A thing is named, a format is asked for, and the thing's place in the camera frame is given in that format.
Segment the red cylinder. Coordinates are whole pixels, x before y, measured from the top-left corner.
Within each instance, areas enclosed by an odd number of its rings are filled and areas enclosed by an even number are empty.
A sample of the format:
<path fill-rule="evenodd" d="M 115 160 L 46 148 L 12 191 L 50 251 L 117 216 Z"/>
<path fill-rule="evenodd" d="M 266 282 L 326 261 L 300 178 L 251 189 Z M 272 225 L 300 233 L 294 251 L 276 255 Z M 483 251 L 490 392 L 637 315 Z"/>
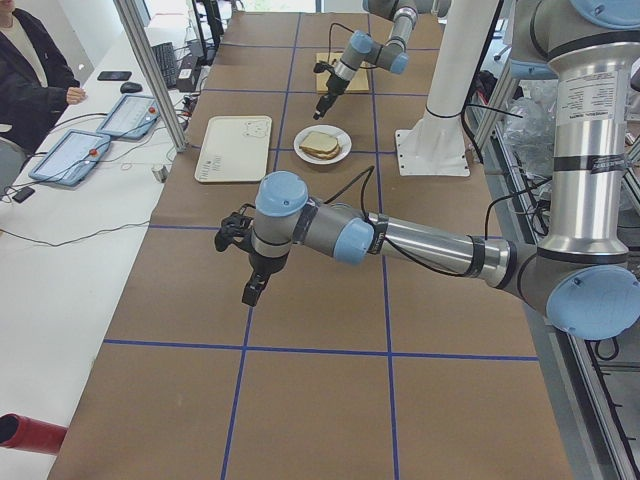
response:
<path fill-rule="evenodd" d="M 57 455 L 65 439 L 64 426 L 15 413 L 1 417 L 1 447 Z"/>

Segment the white pedestal column base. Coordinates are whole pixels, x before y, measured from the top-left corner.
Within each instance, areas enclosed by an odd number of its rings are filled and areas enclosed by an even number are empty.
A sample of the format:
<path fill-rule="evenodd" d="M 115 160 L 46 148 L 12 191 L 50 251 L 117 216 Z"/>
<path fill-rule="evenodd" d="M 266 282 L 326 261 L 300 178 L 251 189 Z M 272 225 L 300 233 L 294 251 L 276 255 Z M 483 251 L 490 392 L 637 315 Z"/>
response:
<path fill-rule="evenodd" d="M 402 176 L 470 175 L 463 110 L 501 9 L 498 0 L 451 3 L 424 115 L 412 129 L 396 132 Z"/>

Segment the upper blue teach pendant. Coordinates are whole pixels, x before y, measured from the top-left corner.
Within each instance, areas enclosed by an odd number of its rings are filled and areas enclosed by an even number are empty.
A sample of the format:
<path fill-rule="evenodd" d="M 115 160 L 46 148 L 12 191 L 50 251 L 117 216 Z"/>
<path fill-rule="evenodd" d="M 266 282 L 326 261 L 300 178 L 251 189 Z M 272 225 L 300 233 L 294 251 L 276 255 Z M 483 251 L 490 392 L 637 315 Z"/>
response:
<path fill-rule="evenodd" d="M 139 140 L 149 132 L 158 118 L 159 110 L 154 97 L 123 94 L 96 132 L 114 140 Z"/>

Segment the black computer mouse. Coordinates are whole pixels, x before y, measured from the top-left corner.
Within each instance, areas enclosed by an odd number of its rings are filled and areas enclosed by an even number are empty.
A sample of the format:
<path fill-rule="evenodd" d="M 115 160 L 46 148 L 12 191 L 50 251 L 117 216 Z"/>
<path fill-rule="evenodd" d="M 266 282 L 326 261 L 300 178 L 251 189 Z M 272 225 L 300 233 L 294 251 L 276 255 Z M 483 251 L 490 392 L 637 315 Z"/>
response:
<path fill-rule="evenodd" d="M 138 93 L 138 92 L 141 92 L 142 90 L 143 90 L 143 86 L 135 82 L 124 82 L 120 86 L 120 92 L 123 94 Z"/>

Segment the blue teach pendant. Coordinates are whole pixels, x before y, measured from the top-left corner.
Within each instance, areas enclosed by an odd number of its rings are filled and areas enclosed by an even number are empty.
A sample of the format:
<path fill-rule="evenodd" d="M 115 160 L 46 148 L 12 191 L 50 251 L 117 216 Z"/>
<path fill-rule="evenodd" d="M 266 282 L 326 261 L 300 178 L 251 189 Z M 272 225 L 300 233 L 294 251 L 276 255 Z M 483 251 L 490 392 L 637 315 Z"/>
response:
<path fill-rule="evenodd" d="M 109 135 L 71 129 L 29 172 L 39 183 L 73 187 L 101 160 L 111 144 Z"/>
<path fill-rule="evenodd" d="M 114 140 L 139 140 L 149 132 L 158 118 L 159 110 L 154 97 L 123 94 L 96 132 Z"/>

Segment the aluminium frame post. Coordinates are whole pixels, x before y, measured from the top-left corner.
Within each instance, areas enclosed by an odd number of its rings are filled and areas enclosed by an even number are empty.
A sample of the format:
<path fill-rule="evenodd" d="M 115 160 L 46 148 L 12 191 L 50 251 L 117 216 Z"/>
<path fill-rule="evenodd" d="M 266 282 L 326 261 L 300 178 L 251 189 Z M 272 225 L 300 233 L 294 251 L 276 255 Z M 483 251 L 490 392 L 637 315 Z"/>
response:
<path fill-rule="evenodd" d="M 187 147 L 182 126 L 176 115 L 168 88 L 149 44 L 141 16 L 133 0 L 114 0 L 116 11 L 126 32 L 133 54 L 156 99 L 159 112 L 177 153 Z"/>

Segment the small metal cylinder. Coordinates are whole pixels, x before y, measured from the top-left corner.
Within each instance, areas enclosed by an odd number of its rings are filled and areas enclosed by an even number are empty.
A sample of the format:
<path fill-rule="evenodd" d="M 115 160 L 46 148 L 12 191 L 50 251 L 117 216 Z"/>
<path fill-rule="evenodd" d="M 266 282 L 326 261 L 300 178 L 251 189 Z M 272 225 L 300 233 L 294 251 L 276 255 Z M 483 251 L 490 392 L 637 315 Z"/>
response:
<path fill-rule="evenodd" d="M 168 177 L 168 170 L 165 165 L 154 165 L 151 171 L 158 182 L 164 183 L 166 181 Z"/>

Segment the black smartphone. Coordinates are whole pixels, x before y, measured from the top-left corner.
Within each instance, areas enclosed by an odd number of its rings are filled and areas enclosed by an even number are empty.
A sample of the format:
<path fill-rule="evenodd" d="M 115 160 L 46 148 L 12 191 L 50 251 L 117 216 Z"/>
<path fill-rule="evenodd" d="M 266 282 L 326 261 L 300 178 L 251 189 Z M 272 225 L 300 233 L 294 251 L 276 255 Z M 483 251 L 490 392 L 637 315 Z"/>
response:
<path fill-rule="evenodd" d="M 115 82 L 126 82 L 132 76 L 131 71 L 111 71 L 105 70 L 101 71 L 97 77 L 98 81 L 115 81 Z"/>

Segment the seated person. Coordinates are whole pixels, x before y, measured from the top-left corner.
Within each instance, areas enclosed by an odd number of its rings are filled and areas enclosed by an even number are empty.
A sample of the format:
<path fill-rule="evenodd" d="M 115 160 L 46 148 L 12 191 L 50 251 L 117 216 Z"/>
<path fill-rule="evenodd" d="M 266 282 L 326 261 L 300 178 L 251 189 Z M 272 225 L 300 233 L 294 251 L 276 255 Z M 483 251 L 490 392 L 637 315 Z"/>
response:
<path fill-rule="evenodd" d="M 87 98 L 43 23 L 1 3 L 1 136 L 34 153 L 71 105 Z"/>

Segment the cream bear tray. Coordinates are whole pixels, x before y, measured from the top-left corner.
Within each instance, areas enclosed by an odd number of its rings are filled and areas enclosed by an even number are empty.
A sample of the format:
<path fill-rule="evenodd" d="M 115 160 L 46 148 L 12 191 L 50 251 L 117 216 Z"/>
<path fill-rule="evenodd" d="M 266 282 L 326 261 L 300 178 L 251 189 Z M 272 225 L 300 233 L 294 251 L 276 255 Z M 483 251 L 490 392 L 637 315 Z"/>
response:
<path fill-rule="evenodd" d="M 207 124 L 194 178 L 207 183 L 259 182 L 266 174 L 272 119 L 214 116 Z"/>

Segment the black keyboard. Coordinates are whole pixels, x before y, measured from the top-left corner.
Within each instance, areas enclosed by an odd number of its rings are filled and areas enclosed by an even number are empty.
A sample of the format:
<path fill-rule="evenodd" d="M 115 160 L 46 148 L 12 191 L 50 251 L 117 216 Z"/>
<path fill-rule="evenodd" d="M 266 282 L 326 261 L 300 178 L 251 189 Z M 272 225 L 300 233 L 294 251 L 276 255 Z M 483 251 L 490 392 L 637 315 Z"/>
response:
<path fill-rule="evenodd" d="M 151 47 L 161 76 L 168 89 L 173 89 L 177 85 L 179 73 L 176 51 L 171 42 L 163 42 Z"/>

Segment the lower blue teach pendant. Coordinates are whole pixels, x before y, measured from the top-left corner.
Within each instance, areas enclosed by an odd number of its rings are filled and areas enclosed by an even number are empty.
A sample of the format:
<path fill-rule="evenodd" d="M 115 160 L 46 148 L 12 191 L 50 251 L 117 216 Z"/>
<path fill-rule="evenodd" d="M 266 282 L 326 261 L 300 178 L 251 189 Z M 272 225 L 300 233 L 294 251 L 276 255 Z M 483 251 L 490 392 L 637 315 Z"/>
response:
<path fill-rule="evenodd" d="M 101 160 L 111 144 L 109 135 L 71 129 L 29 172 L 39 183 L 73 187 Z"/>

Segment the wooden cutting board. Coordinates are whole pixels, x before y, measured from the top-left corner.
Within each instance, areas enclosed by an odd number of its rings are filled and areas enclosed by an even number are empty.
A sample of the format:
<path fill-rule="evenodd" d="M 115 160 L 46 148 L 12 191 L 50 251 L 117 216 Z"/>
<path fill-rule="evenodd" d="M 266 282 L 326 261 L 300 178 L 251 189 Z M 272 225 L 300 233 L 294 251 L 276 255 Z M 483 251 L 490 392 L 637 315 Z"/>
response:
<path fill-rule="evenodd" d="M 316 53 L 316 62 L 327 62 L 331 65 L 332 68 L 337 66 L 338 60 L 340 59 L 342 52 L 331 52 L 328 54 L 327 52 L 317 52 Z M 327 82 L 330 78 L 331 70 L 324 70 L 321 73 L 316 73 L 316 92 L 319 94 L 326 94 L 328 92 Z M 360 68 L 354 78 L 350 81 L 349 85 L 346 88 L 347 93 L 369 93 L 370 85 L 367 71 L 364 68 Z"/>

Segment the white round plate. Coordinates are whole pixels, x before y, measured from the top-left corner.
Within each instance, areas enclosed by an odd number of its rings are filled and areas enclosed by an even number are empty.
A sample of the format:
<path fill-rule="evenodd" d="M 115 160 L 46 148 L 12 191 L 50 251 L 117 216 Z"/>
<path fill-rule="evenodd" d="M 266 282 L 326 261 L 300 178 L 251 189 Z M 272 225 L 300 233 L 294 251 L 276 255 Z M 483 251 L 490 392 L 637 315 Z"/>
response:
<path fill-rule="evenodd" d="M 331 125 L 315 125 L 300 131 L 294 139 L 294 151 L 305 162 L 329 165 L 340 162 L 351 151 L 351 137 Z"/>

